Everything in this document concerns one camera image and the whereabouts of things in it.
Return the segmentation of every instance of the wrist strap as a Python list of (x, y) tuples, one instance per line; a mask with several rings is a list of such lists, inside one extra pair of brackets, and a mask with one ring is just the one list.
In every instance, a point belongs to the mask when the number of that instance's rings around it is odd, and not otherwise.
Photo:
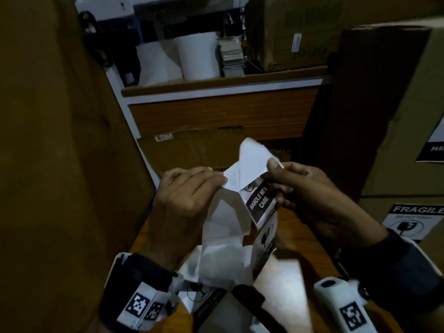
[(174, 276), (137, 253), (120, 253), (105, 285), (99, 318), (116, 333), (149, 330), (171, 298)]
[(394, 316), (430, 313), (444, 303), (444, 280), (413, 244), (388, 231), (373, 246), (343, 251), (339, 262)]

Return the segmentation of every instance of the black strap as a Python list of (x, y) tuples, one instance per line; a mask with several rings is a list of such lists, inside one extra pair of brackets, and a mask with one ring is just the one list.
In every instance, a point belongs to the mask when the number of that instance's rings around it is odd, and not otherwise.
[(444, 280), (414, 245), (388, 231), (373, 246), (343, 251), (340, 263), (394, 316), (430, 313), (444, 303)]
[(158, 291), (168, 292), (174, 274), (138, 253), (130, 255), (122, 265), (123, 254), (116, 260), (99, 306), (99, 318), (115, 333), (135, 333), (117, 321), (140, 283)]

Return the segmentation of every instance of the person's left hand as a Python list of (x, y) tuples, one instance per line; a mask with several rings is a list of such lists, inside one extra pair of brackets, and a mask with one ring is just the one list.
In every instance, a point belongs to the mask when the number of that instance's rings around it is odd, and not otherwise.
[(214, 194), (227, 182), (223, 173), (208, 167), (175, 168), (165, 173), (148, 223), (148, 241), (141, 255), (174, 271), (192, 251)]

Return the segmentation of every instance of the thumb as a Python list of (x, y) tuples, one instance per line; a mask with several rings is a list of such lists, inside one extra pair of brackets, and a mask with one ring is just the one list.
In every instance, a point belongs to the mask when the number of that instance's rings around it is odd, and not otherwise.
[(267, 169), (274, 180), (294, 189), (300, 189), (306, 184), (304, 176), (283, 169), (272, 157), (267, 161)]

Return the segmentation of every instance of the paper roll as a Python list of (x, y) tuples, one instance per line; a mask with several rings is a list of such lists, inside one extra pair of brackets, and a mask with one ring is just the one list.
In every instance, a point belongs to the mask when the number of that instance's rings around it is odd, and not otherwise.
[(215, 32), (176, 38), (183, 77), (188, 80), (220, 76), (217, 58), (218, 36)]
[(137, 47), (140, 60), (140, 86), (183, 78), (177, 44), (173, 39), (141, 44)]

